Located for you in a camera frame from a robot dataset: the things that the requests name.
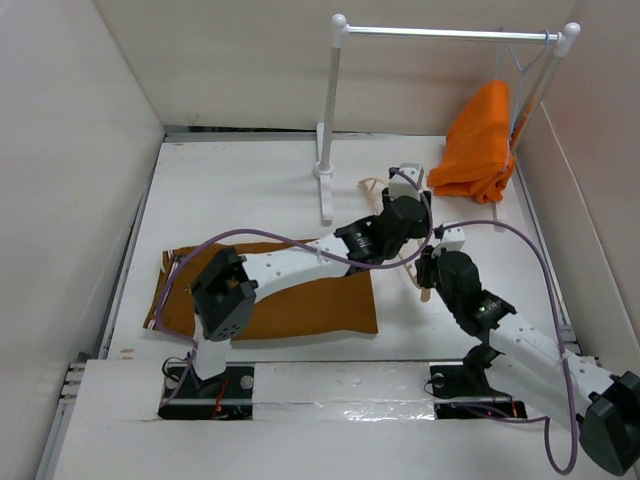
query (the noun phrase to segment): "white platform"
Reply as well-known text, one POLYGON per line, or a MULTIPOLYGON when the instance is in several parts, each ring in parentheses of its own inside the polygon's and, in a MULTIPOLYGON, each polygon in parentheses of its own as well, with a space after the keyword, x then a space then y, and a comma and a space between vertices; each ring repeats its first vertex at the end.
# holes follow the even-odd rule
MULTIPOLYGON (((361 373, 365 385, 371 372, 361 373)), ((54 480, 556 478, 547 464, 540 425, 327 421, 313 415, 300 420, 287 418, 284 409, 277 421, 164 421, 155 416, 162 381, 155 360, 89 362, 54 480)), ((287 395, 295 383, 289 389, 283 384, 279 393, 287 395)), ((365 390, 376 398, 371 397, 375 390, 365 390)), ((400 396, 393 396, 392 389, 382 387, 387 400, 406 399, 412 391, 397 390, 400 396)), ((551 432, 554 454, 564 465, 568 434, 555 426, 551 432)), ((580 452, 567 478, 617 477, 580 452)), ((624 478, 635 477, 630 472, 624 478)))
MULTIPOLYGON (((196 245, 220 232, 252 227, 291 236, 319 237, 369 215, 358 180, 386 176, 389 167, 438 165, 443 137, 338 135, 332 148, 336 217, 322 227, 312 137, 287 141, 165 143, 162 146, 140 234, 116 317, 109 358, 184 356, 186 344, 142 328, 152 301, 160 253, 196 245)), ((505 191, 509 223, 535 237, 517 178, 505 191)), ((491 205, 435 197, 442 222, 493 218, 491 205)), ((527 246, 491 226, 467 227, 464 251, 480 268, 485 288, 503 297, 537 328, 552 334, 540 268, 527 246)), ((236 242, 259 240, 239 237, 236 242)), ((463 357, 476 344, 433 295, 427 304, 402 270, 373 272, 379 334, 350 332, 272 341, 235 342, 229 361, 434 360, 463 357)))

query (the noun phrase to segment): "white rack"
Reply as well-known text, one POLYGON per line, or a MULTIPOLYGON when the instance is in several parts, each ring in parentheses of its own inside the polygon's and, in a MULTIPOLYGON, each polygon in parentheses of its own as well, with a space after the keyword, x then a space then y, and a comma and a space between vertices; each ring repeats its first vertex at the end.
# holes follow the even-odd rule
POLYGON ((519 33, 519 32, 482 32, 465 30, 436 30, 423 28, 383 28, 354 27, 347 23, 344 15, 336 14, 331 23, 331 57, 329 63, 329 84, 325 104, 324 122, 318 123, 318 161, 314 174, 320 184, 320 215, 325 225, 333 222, 333 200, 331 194, 331 142, 333 140, 333 120, 335 116, 336 92, 338 87, 338 70, 340 67, 340 51, 342 42, 347 36, 381 36, 381 37, 415 37, 438 40, 466 40, 471 42, 501 43, 533 43, 554 45, 551 54, 547 55, 544 68, 536 79, 531 92, 518 113, 515 127, 511 134, 511 148, 515 149, 522 133, 544 96, 562 58, 569 52, 571 44, 580 33, 580 25, 568 23, 558 33, 519 33))

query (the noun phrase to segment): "crumpled orange fabric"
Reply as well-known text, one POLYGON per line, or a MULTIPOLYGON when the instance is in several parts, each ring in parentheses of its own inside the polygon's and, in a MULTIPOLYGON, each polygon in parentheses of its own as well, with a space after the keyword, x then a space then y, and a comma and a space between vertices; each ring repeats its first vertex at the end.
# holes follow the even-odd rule
POLYGON ((427 185, 436 195, 471 197, 478 203, 502 200, 515 168, 509 128, 509 86, 493 80, 449 129, 444 158, 429 172, 427 185))

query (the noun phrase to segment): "white bracket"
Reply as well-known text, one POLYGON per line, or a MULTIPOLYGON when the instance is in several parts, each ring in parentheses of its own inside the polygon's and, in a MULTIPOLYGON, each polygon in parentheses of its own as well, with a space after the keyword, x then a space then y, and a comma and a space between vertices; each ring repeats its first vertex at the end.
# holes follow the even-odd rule
POLYGON ((459 252, 462 250, 465 240, 466 237, 464 236, 464 230, 462 230, 462 228, 447 228, 442 235, 440 243, 433 249, 431 256, 433 258, 439 257, 443 251, 459 252))
POLYGON ((333 165, 329 160, 329 169, 321 171, 319 169, 322 159, 322 142, 324 140, 324 123, 318 123, 316 127, 316 143, 318 146, 318 161, 313 169, 313 174, 318 179, 320 188, 320 218, 323 225, 331 225, 333 222, 333 197, 331 195, 331 177, 333 176, 333 165))

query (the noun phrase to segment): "wire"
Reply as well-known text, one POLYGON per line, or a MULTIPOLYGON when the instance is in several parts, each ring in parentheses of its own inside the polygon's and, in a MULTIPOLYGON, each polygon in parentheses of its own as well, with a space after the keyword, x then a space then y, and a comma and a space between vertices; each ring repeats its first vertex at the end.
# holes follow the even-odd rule
POLYGON ((184 362, 186 359, 180 358, 180 357, 169 357, 162 364, 162 374, 169 380, 173 380, 174 382, 179 382, 180 381, 179 377, 176 377, 175 375, 171 375, 169 372, 167 372, 167 363, 169 363, 171 360, 178 360, 179 362, 184 362))
MULTIPOLYGON (((504 27, 500 27, 498 29, 498 31, 499 32, 504 31, 504 27)), ((526 77, 527 72, 529 71, 529 69, 533 65, 535 65, 536 62, 538 60, 540 60, 540 58, 542 58, 542 56, 546 53, 546 51, 549 48, 549 30, 542 30, 540 33, 544 33, 545 34, 544 48, 525 67, 520 65, 520 61, 518 60, 518 56, 516 55, 516 52, 513 49, 513 46, 510 43, 507 44, 507 46, 509 47, 509 51, 511 52, 511 56, 513 57, 513 60, 516 62, 516 67, 518 67, 518 70, 520 72, 520 77, 518 79, 518 90, 517 90, 517 93, 516 93, 516 99, 515 99, 515 103, 514 103, 514 106, 513 106, 513 113, 511 114, 511 121, 510 121, 511 125, 510 125, 509 135, 508 135, 508 139, 507 139, 507 158, 505 159, 505 162, 504 162, 504 167, 502 169, 503 172, 506 172, 507 168, 509 166, 509 157, 511 156, 511 136, 513 135, 513 129, 515 128, 515 124, 516 124, 516 115, 518 114, 518 107, 520 105, 520 96, 522 94, 522 84, 524 82, 524 78, 526 77)), ((498 70, 500 68, 500 52, 501 51, 502 51, 502 45, 500 45, 496 49, 496 66, 495 66, 495 72, 494 72, 494 79, 498 78, 498 70)))
POLYGON ((489 405, 483 405, 481 403, 452 403, 451 406, 462 407, 465 410, 473 413, 474 415, 478 415, 479 417, 486 418, 488 420, 495 420, 497 422, 503 423, 515 423, 515 424, 530 424, 530 423, 540 423, 549 421, 549 417, 536 417, 536 418, 512 418, 509 417, 506 413, 504 413, 499 408, 491 407, 489 405), (495 417, 491 415, 494 413, 496 415, 500 415, 500 417, 495 417))
MULTIPOLYGON (((178 276, 178 274, 182 271, 182 269, 196 256, 198 255, 200 252, 202 252, 204 249, 208 248, 209 246, 219 242, 220 240, 223 240, 225 238, 234 236, 234 235, 242 235, 242 234, 248 234, 248 235, 259 235, 259 236, 263 236, 266 238, 271 238, 274 240, 279 240, 281 242, 284 243, 288 243, 290 245, 299 247, 303 250, 306 250, 308 252, 311 252, 313 254, 316 255, 322 255, 326 258, 329 258, 331 260, 337 261, 337 262, 341 262, 341 263, 345 263, 347 265, 351 265, 351 266, 356 266, 359 268, 363 268, 363 269, 368 269, 368 270, 389 270, 392 268, 396 268, 402 265, 405 265, 406 263, 409 263, 410 261, 414 260, 415 258, 417 258, 422 251, 427 247, 429 240, 431 238, 431 235, 433 234, 433 216, 431 213, 431 206, 429 205, 429 202, 425 196, 425 194, 421 191, 420 186, 417 185, 409 176, 405 175, 403 172, 401 172, 399 169, 397 168, 392 168, 389 170, 390 173, 392 174, 397 174, 400 175, 402 178, 404 178, 407 182, 409 182, 409 184, 411 184, 416 191, 420 192, 420 199, 422 201, 422 203, 424 204, 426 210, 427 210, 427 215, 429 218, 429 232, 427 233, 427 236, 425 238, 425 241, 422 245, 420 245, 420 247, 416 250, 416 252, 412 255, 410 255, 409 257, 407 257, 404 260, 400 260, 398 262, 395 263, 389 263, 389 264, 383 264, 383 265, 368 265, 366 263, 361 263, 361 262, 356 262, 354 260, 349 260, 347 258, 343 258, 343 257, 339 257, 337 255, 334 255, 332 253, 329 252, 325 252, 325 251, 321 251, 321 250, 317 250, 316 248, 298 242, 296 240, 292 240, 290 238, 281 236, 281 235, 277 235, 274 233, 269 233, 269 232, 265 232, 263 230, 257 230, 257 229, 251 229, 251 228, 247 228, 247 229, 238 229, 238 230, 230 230, 228 232, 225 233, 221 233, 220 235, 216 235, 215 237, 210 238, 209 240, 207 240, 206 242, 202 243, 201 245, 199 245, 198 247, 196 247, 194 250, 192 250, 185 258, 182 262, 180 262, 180 264, 178 265, 178 267, 175 269, 175 271, 167 278, 167 282, 165 283, 165 286, 163 288, 162 294, 159 295, 158 298, 158 302, 156 305, 156 316, 155 316, 155 320, 156 320, 156 327, 158 328, 159 331, 164 332, 168 335, 171 335, 175 338, 179 338, 182 340, 187 340, 192 346, 193 349, 191 351, 191 354, 189 355, 188 359, 187 359, 187 366, 185 367, 184 371, 182 372, 182 375, 180 377, 180 381, 178 382, 178 384, 176 385, 176 387, 173 389, 173 392, 171 393, 171 395, 164 400, 161 403, 161 406, 165 406, 166 404, 168 404, 171 400, 173 400, 176 395, 178 394, 180 388, 182 387, 182 385, 184 384, 184 381, 187 377, 187 374, 189 373, 189 371, 191 370, 191 368, 193 367, 193 363, 195 361, 196 358, 196 354, 197 354, 197 342, 196 340, 194 340, 193 338, 187 336, 187 335, 182 335, 179 333, 175 333, 172 332, 170 330, 168 330, 162 323, 162 304, 164 302, 164 298, 168 295, 169 290, 171 289, 171 286, 173 285, 173 282, 175 281, 176 277, 178 276)), ((560 326, 560 319, 558 316, 558 309, 557 309, 557 305, 556 305, 556 299, 555 299, 555 295, 554 295, 554 291, 553 291, 553 283, 551 281, 551 272, 549 271, 549 266, 547 265, 546 261, 544 260, 544 257, 540 254, 540 252, 538 251, 538 248, 535 246, 535 244, 529 240, 529 238, 527 238, 526 235, 524 235, 522 232, 520 232, 518 229, 512 227, 511 225, 508 225, 506 223, 503 222, 499 222, 499 221, 495 221, 495 220, 471 220, 471 221, 465 221, 465 222, 458 222, 458 223, 454 223, 454 224, 450 224, 447 225, 447 228, 458 228, 458 227, 465 227, 465 226, 469 226, 469 225, 496 225, 499 227, 502 227, 506 230, 509 230, 510 232, 516 234, 518 237, 520 237, 533 251, 533 253, 535 254, 536 258, 538 259, 538 262, 540 263, 540 267, 542 268, 542 273, 544 275, 544 280, 545 280, 545 284, 547 287, 547 293, 549 295, 549 301, 551 303, 551 315, 553 318, 553 325, 554 325, 554 329, 555 329, 555 333, 556 333, 556 338, 558 341, 558 350, 560 353, 560 358, 561 358, 561 362, 562 362, 562 370, 564 373, 564 377, 565 377, 565 383, 566 383, 566 387, 567 387, 567 401, 569 404, 569 422, 570 422, 570 434, 571 434, 571 454, 570 454, 570 458, 569 458, 569 462, 567 464, 567 466, 564 469, 561 469, 560 467, 558 467, 557 463, 555 462, 555 459, 553 458, 553 454, 551 452, 551 442, 550 442, 550 421, 547 420, 545 422, 545 429, 544 429, 544 442, 545 442, 545 450, 547 453, 547 457, 549 459, 549 463, 551 464, 552 468, 556 471, 556 473, 560 474, 560 475, 568 475, 569 473, 571 473, 571 471, 574 469, 576 461, 577 461, 577 457, 578 457, 578 424, 577 424, 577 418, 576 418, 576 405, 575 405, 575 396, 573 394, 573 385, 572 385, 572 381, 571 381, 571 373, 569 370, 569 364, 567 362, 566 359, 566 347, 564 344, 564 341, 562 340, 562 335, 561 335, 561 326, 560 326)))
POLYGON ((438 397, 435 393, 430 392, 429 390, 427 390, 427 385, 431 385, 431 386, 432 386, 432 388, 433 388, 433 384, 432 384, 432 381, 431 381, 431 380, 429 380, 427 383, 425 383, 425 384, 424 384, 424 386, 422 387, 422 389, 423 389, 426 393, 428 393, 429 395, 431 395, 433 398, 440 399, 440 397, 438 397))
POLYGON ((513 417, 518 418, 518 409, 516 408, 516 401, 513 399, 513 397, 509 397, 509 398, 511 399, 511 411, 513 412, 513 417))
POLYGON ((553 283, 551 280, 551 272, 549 270, 549 266, 545 261, 544 257, 535 246, 535 244, 527 238, 527 236, 522 233, 517 228, 512 227, 503 222, 499 222, 496 220, 470 220, 466 222, 458 222, 452 225, 447 225, 447 228, 458 228, 458 227, 466 227, 469 225, 496 225, 502 227, 506 230, 509 230, 511 233, 516 234, 520 237, 524 242, 531 248, 536 258, 538 259, 538 263, 540 263, 540 267, 542 268, 542 274, 544 276, 544 282, 547 287, 547 294, 549 295, 549 302, 551 304, 551 317, 553 318, 553 327, 556 333, 556 339, 558 341, 558 351, 559 356, 562 363, 562 372, 564 374, 565 385, 567 387, 567 403, 569 404, 569 423, 570 423, 570 434, 571 434, 571 454, 569 456, 569 462, 567 466, 563 469, 558 467, 555 459, 553 458, 553 454, 551 452, 551 440, 550 440, 550 421, 547 421, 544 426, 544 445, 545 450, 547 452, 547 457, 549 459, 549 463, 551 467, 558 473, 559 475, 569 475, 576 465, 576 461, 578 459, 578 420, 576 416, 576 400, 575 395, 573 393, 573 382, 571 381, 571 371, 569 370, 569 363, 567 362, 567 348, 564 344, 564 340, 562 339, 562 332, 560 326, 560 318, 558 315, 558 308, 556 305, 556 297, 553 290, 553 283))
POLYGON ((167 405, 171 400, 173 400, 176 397, 176 395, 178 395, 180 388, 182 387, 185 379, 187 378, 187 373, 193 367, 193 364, 195 362, 195 358, 197 355, 198 342, 195 339, 193 339, 192 337, 189 337, 188 335, 172 332, 171 330, 167 329, 162 323, 162 306, 164 304, 164 300, 169 295, 169 291, 171 290, 173 282, 175 281, 177 276, 180 274, 180 272, 182 272, 182 270, 189 264, 189 262, 193 260, 193 258, 199 253, 201 253, 203 250, 205 250, 206 248, 210 247, 215 243, 218 243, 220 240, 223 240, 225 238, 232 237, 235 235, 258 235, 261 237, 278 240, 283 243, 288 243, 295 247, 306 250, 307 252, 313 253, 314 255, 322 255, 323 257, 329 258, 336 262, 344 263, 344 264, 351 265, 358 268, 363 268, 366 270, 389 270, 392 268, 405 265, 411 262, 412 260, 415 260, 416 258, 418 258, 422 253, 422 251, 427 247, 429 243, 429 239, 433 234, 433 215, 431 213, 431 205, 429 204, 429 201, 427 200, 426 195, 422 192, 420 185, 418 185, 416 182, 413 181, 413 179, 411 179, 411 177, 409 177, 408 175, 406 175, 405 173, 403 173, 397 168, 389 169, 389 173, 394 175, 399 175, 400 177, 404 178, 407 182, 409 182, 409 184, 413 188, 416 189, 417 192, 419 192, 420 200, 422 201, 422 204, 425 206, 425 209, 427 211, 428 221, 429 221, 429 231, 422 245, 418 247, 415 253, 413 253, 412 255, 409 255, 407 258, 402 259, 400 261, 397 261, 394 263, 387 263, 383 265, 369 265, 367 263, 356 262, 355 260, 350 260, 348 258, 340 257, 338 255, 334 255, 333 253, 325 252, 324 250, 319 250, 311 245, 298 242, 296 240, 292 240, 282 235, 277 235, 275 233, 265 232, 264 230, 257 230, 254 228, 241 228, 241 229, 230 230, 228 232, 221 233, 219 235, 216 235, 215 237, 210 238, 209 240, 207 240, 206 242, 202 243, 201 245, 194 248, 191 252, 189 252, 189 254, 178 264, 176 269, 167 278, 167 281, 164 284, 164 288, 162 289, 162 293, 158 296, 158 301, 156 303, 156 315, 155 315, 156 328, 159 331, 166 333, 167 335, 170 335, 174 338, 177 338, 180 340, 186 340, 192 346, 191 354, 187 359, 187 366, 185 367, 184 371, 182 372, 182 375, 180 376, 180 381, 178 382, 178 385, 176 385, 176 387, 173 389, 173 392, 171 392, 171 395, 169 395, 169 397, 160 404, 161 407, 164 407, 165 405, 167 405))
POLYGON ((218 413, 222 410, 222 408, 220 407, 220 401, 222 400, 222 397, 224 397, 224 392, 227 389, 228 384, 229 384, 229 379, 227 378, 222 383, 222 388, 220 389, 220 393, 216 397, 216 406, 213 409, 213 417, 211 417, 212 419, 216 418, 218 416, 218 413))

